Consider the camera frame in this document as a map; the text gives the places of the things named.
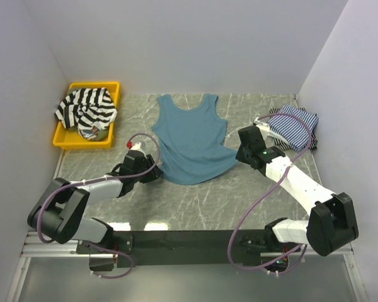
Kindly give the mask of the teal tank top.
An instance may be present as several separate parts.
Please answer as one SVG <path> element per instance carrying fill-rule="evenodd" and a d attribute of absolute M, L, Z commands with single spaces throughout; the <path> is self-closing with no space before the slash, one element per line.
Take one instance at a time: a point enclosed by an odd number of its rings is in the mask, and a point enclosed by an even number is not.
<path fill-rule="evenodd" d="M 234 167 L 236 151 L 224 146 L 227 120 L 220 118 L 216 94 L 204 94 L 193 109 L 181 109 L 169 94 L 157 98 L 159 118 L 152 126 L 159 139 L 161 170 L 174 184 L 194 185 Z"/>

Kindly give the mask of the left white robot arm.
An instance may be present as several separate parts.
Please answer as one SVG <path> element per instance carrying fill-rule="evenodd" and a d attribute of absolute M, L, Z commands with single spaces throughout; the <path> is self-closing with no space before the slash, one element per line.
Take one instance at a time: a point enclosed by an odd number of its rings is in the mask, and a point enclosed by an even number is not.
<path fill-rule="evenodd" d="M 87 204 L 125 196 L 135 183 L 152 182 L 162 174 L 151 155 L 129 150 L 121 164 L 99 179 L 53 179 L 28 215 L 27 224 L 57 243 L 90 241 L 96 251 L 105 253 L 113 247 L 113 228 L 96 218 L 85 218 Z"/>

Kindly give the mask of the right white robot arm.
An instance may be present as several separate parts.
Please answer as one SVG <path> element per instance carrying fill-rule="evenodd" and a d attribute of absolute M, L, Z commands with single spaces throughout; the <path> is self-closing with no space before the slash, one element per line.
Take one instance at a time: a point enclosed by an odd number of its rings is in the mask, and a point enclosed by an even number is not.
<path fill-rule="evenodd" d="M 263 244 L 278 251 L 286 243 L 306 244 L 327 256 L 359 236 L 352 198 L 335 194 L 302 172 L 277 147 L 266 147 L 260 129 L 251 125 L 238 131 L 236 158 L 286 190 L 306 211 L 307 220 L 279 218 L 265 226 Z"/>

